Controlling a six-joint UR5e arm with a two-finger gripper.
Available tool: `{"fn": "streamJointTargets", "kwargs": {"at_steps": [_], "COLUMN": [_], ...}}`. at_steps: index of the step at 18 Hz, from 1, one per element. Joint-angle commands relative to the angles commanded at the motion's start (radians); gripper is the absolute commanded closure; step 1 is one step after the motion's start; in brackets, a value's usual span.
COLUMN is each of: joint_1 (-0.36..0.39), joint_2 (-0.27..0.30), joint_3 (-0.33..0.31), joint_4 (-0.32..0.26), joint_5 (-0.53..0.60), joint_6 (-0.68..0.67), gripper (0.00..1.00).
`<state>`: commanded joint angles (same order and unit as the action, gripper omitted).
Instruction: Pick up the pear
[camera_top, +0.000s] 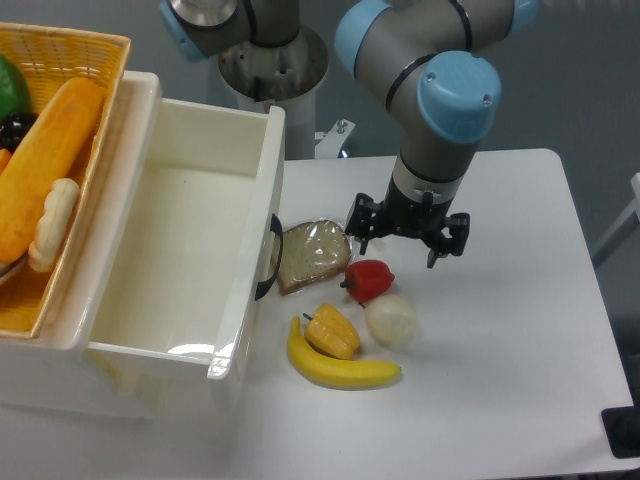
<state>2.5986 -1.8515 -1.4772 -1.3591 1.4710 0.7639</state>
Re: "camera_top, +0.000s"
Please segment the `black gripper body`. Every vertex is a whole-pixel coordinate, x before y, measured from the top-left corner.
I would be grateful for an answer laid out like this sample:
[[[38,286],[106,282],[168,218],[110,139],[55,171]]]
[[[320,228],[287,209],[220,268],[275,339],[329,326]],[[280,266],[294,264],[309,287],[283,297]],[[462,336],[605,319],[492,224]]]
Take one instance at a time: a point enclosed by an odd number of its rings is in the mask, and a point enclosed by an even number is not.
[[[386,196],[375,215],[375,236],[398,235],[422,241],[443,241],[445,217],[453,200],[436,203],[430,193],[414,201],[391,178]]]

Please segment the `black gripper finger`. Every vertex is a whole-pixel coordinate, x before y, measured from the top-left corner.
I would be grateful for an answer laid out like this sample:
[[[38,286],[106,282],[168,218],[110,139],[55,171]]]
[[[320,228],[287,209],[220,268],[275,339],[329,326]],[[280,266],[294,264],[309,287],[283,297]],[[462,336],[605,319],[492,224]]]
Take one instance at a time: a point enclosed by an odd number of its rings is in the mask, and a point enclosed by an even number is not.
[[[431,269],[448,255],[459,257],[464,253],[470,231],[470,215],[466,212],[446,216],[439,227],[426,233],[429,254],[426,266]]]
[[[381,238],[385,234],[383,203],[375,202],[365,193],[355,196],[349,214],[345,233],[354,238],[359,244],[359,254],[366,254],[368,244],[372,239]]]

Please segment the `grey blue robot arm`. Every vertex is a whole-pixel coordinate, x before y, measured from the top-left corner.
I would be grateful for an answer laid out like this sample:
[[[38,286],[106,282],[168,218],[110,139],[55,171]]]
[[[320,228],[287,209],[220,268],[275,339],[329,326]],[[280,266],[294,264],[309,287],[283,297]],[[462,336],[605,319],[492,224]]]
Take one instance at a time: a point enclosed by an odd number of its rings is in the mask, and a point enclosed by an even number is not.
[[[536,1],[424,1],[402,10],[359,1],[341,19],[332,51],[403,127],[385,198],[354,200],[346,232],[361,246],[398,235],[422,241],[428,263],[460,256],[470,230],[450,206],[490,131],[501,80],[481,49],[530,25]],[[159,9],[183,55],[216,58],[249,109],[315,92],[330,50],[300,20],[296,1],[163,1]]]

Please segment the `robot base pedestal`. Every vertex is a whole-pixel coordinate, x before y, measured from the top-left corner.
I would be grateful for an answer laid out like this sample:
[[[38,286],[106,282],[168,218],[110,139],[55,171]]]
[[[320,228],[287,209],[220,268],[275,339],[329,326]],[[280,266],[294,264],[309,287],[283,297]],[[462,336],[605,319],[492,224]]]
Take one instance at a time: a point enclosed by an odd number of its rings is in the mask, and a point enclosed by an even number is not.
[[[316,94],[328,67],[324,41],[307,26],[283,46],[267,48],[247,41],[218,55],[221,78],[239,109],[284,110],[287,160],[315,156]]]

